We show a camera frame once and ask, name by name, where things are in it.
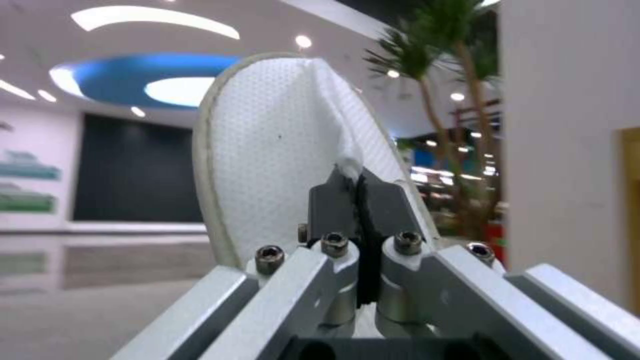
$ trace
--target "bolt head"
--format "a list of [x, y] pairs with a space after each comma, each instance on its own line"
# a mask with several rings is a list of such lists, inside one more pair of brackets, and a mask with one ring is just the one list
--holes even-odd
[[485, 243], [474, 242], [468, 243], [466, 245], [466, 248], [473, 256], [475, 256], [478, 260], [482, 261], [488, 266], [491, 266], [493, 264], [493, 260], [495, 260], [495, 253], [493, 252], [493, 249], [489, 247], [489, 245]]
[[284, 262], [284, 251], [275, 245], [266, 245], [255, 252], [255, 268], [262, 275], [271, 275]]
[[300, 245], [306, 245], [308, 242], [308, 233], [309, 233], [308, 224], [298, 224], [298, 243]]
[[342, 233], [328, 233], [320, 239], [322, 252], [332, 258], [340, 258], [347, 253], [349, 239]]
[[420, 254], [422, 236], [415, 231], [403, 231], [394, 236], [394, 248], [402, 255]]

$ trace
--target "shoe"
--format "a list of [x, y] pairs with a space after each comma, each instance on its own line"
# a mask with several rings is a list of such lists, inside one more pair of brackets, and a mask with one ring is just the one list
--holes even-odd
[[366, 167], [401, 185], [427, 244], [433, 248], [438, 236], [408, 165], [371, 107], [321, 59], [260, 54], [227, 69], [200, 105], [193, 161], [221, 265], [244, 269], [264, 245], [293, 253], [298, 224], [307, 222], [308, 192], [335, 165], [348, 177]]

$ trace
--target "dark screen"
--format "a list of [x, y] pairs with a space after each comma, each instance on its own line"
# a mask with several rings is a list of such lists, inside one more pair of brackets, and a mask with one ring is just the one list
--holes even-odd
[[202, 222], [191, 130], [86, 114], [74, 220]]

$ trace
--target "metal arm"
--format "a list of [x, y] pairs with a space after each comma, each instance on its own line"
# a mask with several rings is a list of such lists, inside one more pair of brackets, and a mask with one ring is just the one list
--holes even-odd
[[[371, 173], [332, 174], [309, 213], [305, 247], [217, 266], [113, 359], [640, 359], [636, 317], [549, 265], [505, 275], [483, 244], [432, 251]], [[387, 339], [349, 339], [369, 302]]]

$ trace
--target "palm tree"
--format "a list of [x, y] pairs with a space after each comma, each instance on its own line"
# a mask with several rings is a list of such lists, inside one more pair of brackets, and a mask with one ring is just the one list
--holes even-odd
[[367, 49], [369, 56], [365, 58], [365, 61], [372, 65], [369, 70], [378, 76], [386, 76], [389, 70], [395, 70], [401, 76], [418, 82], [422, 104], [431, 125], [436, 129], [440, 143], [437, 152], [439, 162], [446, 158], [449, 170], [454, 174], [453, 195], [458, 214], [463, 219], [462, 223], [465, 227], [468, 227], [467, 233], [476, 234], [477, 231], [471, 226], [475, 222], [473, 215], [476, 211], [471, 205], [470, 189], [465, 186], [461, 178], [461, 161], [457, 156], [454, 156], [449, 134], [434, 109], [433, 96], [429, 89], [427, 73], [434, 62], [440, 58], [442, 52], [429, 45], [429, 40], [424, 33], [419, 31], [420, 28], [407, 22], [402, 22], [400, 28], [402, 32], [386, 29], [384, 37], [378, 40], [378, 44], [385, 54], [378, 54]]
[[[433, 0], [416, 11], [415, 20], [401, 22], [399, 30], [387, 29], [378, 40], [383, 54], [367, 50], [365, 58], [375, 74], [384, 76], [395, 70], [401, 76], [418, 82], [422, 103], [438, 136], [438, 157], [446, 158], [454, 174], [453, 196], [457, 215], [465, 232], [475, 240], [486, 241], [486, 225], [499, 200], [499, 179], [483, 176], [478, 186], [469, 186], [461, 178], [461, 161], [454, 155], [449, 134], [433, 107], [427, 73], [445, 53], [459, 59], [460, 74], [468, 84], [474, 108], [479, 117], [482, 137], [477, 139], [480, 174], [485, 169], [484, 154], [494, 151], [493, 134], [484, 111], [483, 82], [497, 76], [497, 47], [491, 37], [471, 32], [481, 0]], [[496, 189], [489, 192], [488, 182]]]
[[[452, 53], [460, 61], [483, 134], [477, 143], [478, 160], [481, 168], [484, 168], [484, 154], [494, 153], [493, 136], [484, 111], [483, 86], [468, 46], [472, 38], [473, 21], [480, 14], [478, 6], [481, 2], [482, 0], [433, 0], [416, 11], [415, 27], [419, 29], [416, 31], [429, 34], [427, 39], [433, 47]], [[480, 39], [475, 40], [474, 45], [482, 44]]]

